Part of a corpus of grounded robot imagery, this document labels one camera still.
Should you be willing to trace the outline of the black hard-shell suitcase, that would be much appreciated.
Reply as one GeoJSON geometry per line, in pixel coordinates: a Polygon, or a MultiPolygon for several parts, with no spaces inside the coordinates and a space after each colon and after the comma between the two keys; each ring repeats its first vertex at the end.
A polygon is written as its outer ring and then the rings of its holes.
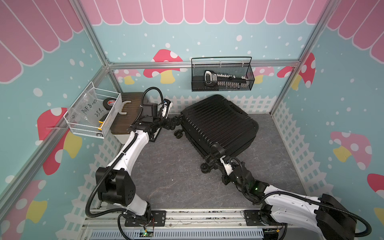
{"type": "Polygon", "coordinates": [[[255,140],[259,124],[245,111],[221,95],[213,95],[185,108],[176,138],[186,136],[204,158],[201,171],[229,171],[223,159],[237,157],[255,140]]]}

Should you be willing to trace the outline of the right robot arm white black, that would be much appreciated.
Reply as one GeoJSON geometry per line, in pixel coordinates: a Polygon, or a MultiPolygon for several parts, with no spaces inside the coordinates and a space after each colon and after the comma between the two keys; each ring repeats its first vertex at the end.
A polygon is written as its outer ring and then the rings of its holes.
{"type": "Polygon", "coordinates": [[[255,179],[245,163],[235,157],[206,157],[208,169],[222,172],[225,185],[233,183],[253,205],[260,205],[259,218],[265,225],[294,225],[311,230],[325,240],[353,240],[367,237],[372,227],[362,217],[348,211],[328,194],[310,197],[281,190],[255,179]]]}

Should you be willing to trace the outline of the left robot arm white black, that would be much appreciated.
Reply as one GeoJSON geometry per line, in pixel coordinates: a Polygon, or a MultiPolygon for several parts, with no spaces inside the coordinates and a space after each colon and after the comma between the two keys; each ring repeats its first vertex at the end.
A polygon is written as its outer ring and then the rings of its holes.
{"type": "Polygon", "coordinates": [[[162,129],[174,130],[176,118],[168,117],[172,102],[165,99],[157,87],[146,89],[141,97],[140,112],[128,128],[128,141],[107,167],[96,171],[96,186],[86,203],[88,218],[110,213],[121,213],[144,226],[152,221],[151,205],[136,193],[131,178],[133,167],[141,151],[155,142],[162,129]]]}

